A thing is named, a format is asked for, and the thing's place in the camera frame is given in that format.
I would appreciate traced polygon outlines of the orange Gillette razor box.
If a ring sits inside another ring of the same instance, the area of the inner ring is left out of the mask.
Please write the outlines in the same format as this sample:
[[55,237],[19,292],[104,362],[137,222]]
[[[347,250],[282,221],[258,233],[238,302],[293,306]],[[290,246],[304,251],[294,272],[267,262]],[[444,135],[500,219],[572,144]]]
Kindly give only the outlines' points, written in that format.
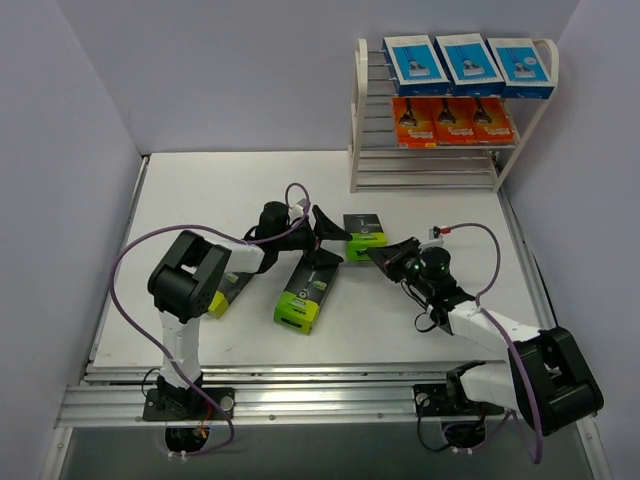
[[476,144],[471,117],[472,101],[465,98],[428,100],[438,143],[441,145]]
[[471,108],[476,140],[485,144],[510,144],[515,135],[502,102],[497,98],[476,98]]
[[392,100],[396,146],[427,149],[438,144],[429,100],[417,97],[396,97]]

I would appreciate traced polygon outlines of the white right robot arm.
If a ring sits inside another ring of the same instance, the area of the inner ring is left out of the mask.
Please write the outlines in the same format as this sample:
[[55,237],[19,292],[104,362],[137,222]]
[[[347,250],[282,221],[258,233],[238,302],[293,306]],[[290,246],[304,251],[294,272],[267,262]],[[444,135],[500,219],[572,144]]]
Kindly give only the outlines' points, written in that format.
[[431,322],[494,354],[496,362],[471,361],[446,375],[444,400],[455,412],[476,404],[512,410],[542,436],[594,415],[604,395],[573,335],[563,327],[541,329],[487,310],[450,272],[450,253],[415,238],[366,251],[379,270],[419,300]]

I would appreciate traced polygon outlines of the blue white Harry's razor box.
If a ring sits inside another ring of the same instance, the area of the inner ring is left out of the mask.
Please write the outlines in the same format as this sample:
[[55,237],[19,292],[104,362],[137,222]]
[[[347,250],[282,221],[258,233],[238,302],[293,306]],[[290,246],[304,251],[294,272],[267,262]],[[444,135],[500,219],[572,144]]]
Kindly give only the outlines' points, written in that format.
[[499,96],[505,81],[479,33],[439,35],[435,49],[454,97]]

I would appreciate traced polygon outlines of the black green razor box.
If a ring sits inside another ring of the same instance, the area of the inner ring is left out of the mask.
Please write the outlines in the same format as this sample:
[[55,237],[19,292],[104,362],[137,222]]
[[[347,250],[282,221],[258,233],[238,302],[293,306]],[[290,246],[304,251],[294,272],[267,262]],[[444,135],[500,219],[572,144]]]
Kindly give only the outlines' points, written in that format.
[[338,266],[315,268],[306,258],[301,258],[276,303],[274,322],[309,335],[338,271]]
[[253,273],[226,272],[217,287],[207,313],[220,319],[253,276]]
[[346,242],[346,257],[349,261],[369,261],[368,248],[387,245],[387,235],[379,216],[373,213],[343,215],[344,230],[351,235]]

